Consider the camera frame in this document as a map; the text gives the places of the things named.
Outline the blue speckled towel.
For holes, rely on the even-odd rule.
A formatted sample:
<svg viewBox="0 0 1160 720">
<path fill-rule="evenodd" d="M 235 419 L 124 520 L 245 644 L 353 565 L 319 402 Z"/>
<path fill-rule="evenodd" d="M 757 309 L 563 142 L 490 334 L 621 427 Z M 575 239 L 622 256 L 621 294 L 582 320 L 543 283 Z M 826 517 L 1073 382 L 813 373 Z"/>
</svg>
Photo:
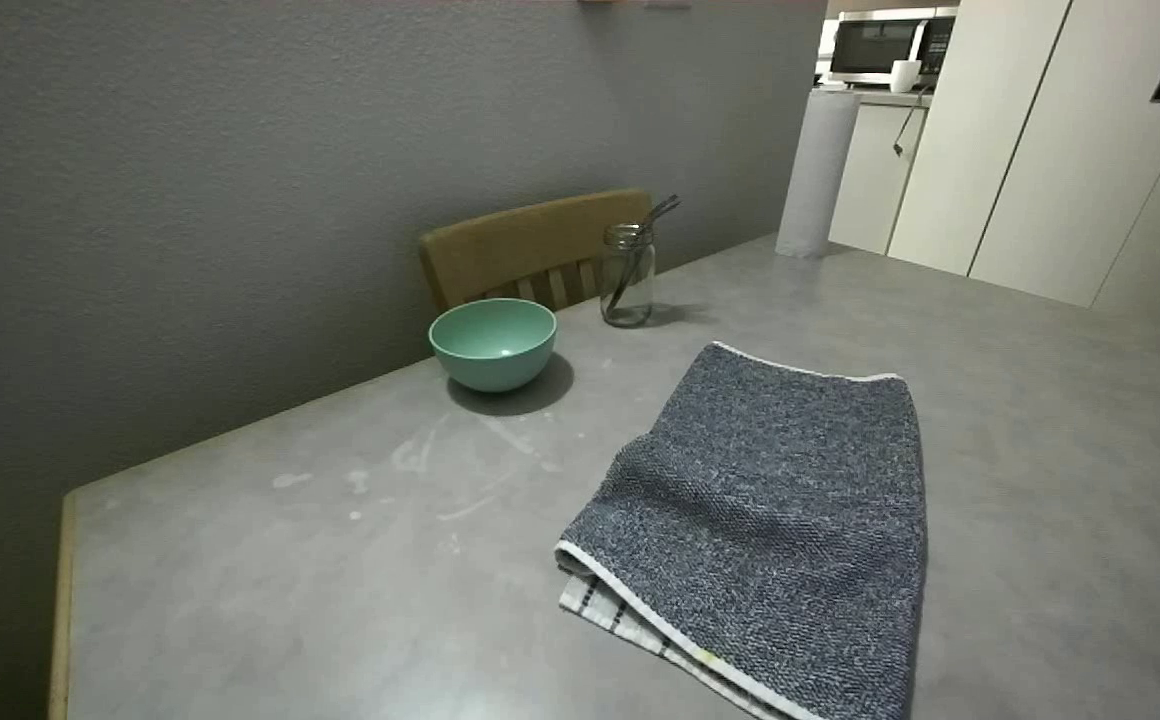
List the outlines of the blue speckled towel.
<svg viewBox="0 0 1160 720">
<path fill-rule="evenodd" d="M 908 383 L 704 349 L 555 570 L 563 613 L 757 720 L 908 720 L 926 576 Z"/>
</svg>

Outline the green ceramic bowl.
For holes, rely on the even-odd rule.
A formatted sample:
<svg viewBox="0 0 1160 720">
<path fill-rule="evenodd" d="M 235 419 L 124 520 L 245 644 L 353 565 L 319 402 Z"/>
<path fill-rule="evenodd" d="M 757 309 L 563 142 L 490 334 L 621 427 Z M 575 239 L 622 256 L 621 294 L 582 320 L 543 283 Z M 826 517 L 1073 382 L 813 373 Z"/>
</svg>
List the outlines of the green ceramic bowl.
<svg viewBox="0 0 1160 720">
<path fill-rule="evenodd" d="M 555 311 L 519 300 L 489 297 L 451 305 L 426 323 L 426 349 L 451 383 L 466 392 L 516 392 L 551 360 Z"/>
</svg>

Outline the glass jar with straw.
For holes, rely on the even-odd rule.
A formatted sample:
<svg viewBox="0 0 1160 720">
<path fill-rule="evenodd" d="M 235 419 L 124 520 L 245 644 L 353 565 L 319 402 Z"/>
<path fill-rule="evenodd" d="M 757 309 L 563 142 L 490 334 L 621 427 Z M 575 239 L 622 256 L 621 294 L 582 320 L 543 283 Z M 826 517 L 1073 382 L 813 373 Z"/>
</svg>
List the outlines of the glass jar with straw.
<svg viewBox="0 0 1160 720">
<path fill-rule="evenodd" d="M 653 315 L 655 221 L 674 212 L 681 195 L 665 195 L 644 221 L 613 226 L 603 236 L 600 315 L 613 328 L 638 328 Z"/>
</svg>

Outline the white kitchen cabinet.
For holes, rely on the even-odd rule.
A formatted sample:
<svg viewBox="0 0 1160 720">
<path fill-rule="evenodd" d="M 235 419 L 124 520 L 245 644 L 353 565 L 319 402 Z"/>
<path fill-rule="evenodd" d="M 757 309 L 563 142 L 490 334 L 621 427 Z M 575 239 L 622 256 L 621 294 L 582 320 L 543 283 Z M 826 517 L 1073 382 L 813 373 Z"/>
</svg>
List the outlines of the white kitchen cabinet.
<svg viewBox="0 0 1160 720">
<path fill-rule="evenodd" d="M 921 95 L 859 95 L 826 231 L 833 244 L 889 251 L 925 120 L 926 104 Z"/>
</svg>

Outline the black microwave oven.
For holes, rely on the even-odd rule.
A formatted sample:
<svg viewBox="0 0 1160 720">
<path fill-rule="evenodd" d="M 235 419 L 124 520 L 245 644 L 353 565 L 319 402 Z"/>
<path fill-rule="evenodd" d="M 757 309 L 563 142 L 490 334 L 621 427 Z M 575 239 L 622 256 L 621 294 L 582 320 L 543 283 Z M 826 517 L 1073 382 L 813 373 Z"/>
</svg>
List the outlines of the black microwave oven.
<svg viewBox="0 0 1160 720">
<path fill-rule="evenodd" d="M 949 57 L 951 30 L 951 17 L 838 21 L 833 74 L 892 74 L 896 61 L 915 61 L 925 76 L 934 76 Z"/>
</svg>

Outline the wooden chair by wall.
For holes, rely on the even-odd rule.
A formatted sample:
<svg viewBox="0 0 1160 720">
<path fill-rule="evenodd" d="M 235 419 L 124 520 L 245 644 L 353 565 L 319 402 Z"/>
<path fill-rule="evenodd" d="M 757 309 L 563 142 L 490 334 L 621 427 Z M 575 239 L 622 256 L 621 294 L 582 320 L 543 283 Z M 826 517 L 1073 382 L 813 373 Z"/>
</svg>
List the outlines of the wooden chair by wall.
<svg viewBox="0 0 1160 720">
<path fill-rule="evenodd" d="M 600 294 L 603 236 L 653 210 L 638 190 L 579 193 L 457 221 L 421 236 L 440 309 L 481 297 L 527 297 L 566 309 Z"/>
</svg>

